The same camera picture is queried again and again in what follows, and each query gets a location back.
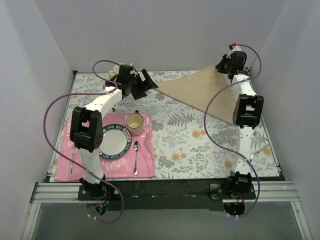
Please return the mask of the beige cloth napkin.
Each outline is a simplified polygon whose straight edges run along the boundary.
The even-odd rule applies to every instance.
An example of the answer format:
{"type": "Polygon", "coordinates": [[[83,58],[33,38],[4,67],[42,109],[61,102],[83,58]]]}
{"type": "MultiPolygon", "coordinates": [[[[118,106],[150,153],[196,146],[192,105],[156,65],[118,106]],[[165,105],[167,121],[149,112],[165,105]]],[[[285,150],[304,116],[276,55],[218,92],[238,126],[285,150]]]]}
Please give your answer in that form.
{"type": "MultiPolygon", "coordinates": [[[[155,83],[158,92],[201,112],[205,112],[212,97],[227,86],[224,76],[214,65],[185,77],[155,83]]],[[[207,114],[232,125],[235,106],[236,99],[227,88],[213,100],[207,114]]]]}

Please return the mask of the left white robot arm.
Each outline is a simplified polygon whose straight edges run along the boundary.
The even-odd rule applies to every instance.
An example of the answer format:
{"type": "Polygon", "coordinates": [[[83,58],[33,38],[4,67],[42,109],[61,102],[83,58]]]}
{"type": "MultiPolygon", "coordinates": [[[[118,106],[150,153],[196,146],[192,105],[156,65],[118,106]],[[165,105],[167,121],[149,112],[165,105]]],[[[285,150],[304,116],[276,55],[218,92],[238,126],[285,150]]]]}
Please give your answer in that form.
{"type": "Polygon", "coordinates": [[[103,199],[107,193],[99,155],[103,142],[103,117],[126,96],[132,95],[138,100],[145,97],[148,90],[158,88],[146,69],[141,71],[142,79],[132,65],[117,66],[115,76],[105,80],[102,95],[84,107],[75,107],[71,116],[69,138],[79,151],[85,171],[79,181],[95,200],[103,199]]]}

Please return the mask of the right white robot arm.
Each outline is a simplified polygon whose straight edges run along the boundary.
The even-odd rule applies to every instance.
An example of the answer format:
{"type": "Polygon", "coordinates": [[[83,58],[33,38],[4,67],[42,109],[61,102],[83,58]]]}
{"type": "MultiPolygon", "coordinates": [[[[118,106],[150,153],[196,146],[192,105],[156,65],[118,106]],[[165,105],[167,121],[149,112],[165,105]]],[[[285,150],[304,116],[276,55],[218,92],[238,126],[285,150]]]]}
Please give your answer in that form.
{"type": "Polygon", "coordinates": [[[230,52],[223,55],[215,68],[219,73],[226,74],[231,84],[239,90],[232,122],[236,126],[235,151],[240,155],[233,161],[225,187],[226,194],[237,199],[253,191],[251,144],[254,130],[261,120],[264,97],[257,95],[251,86],[249,72],[245,70],[247,54],[238,45],[230,45],[229,49],[230,52]]]}

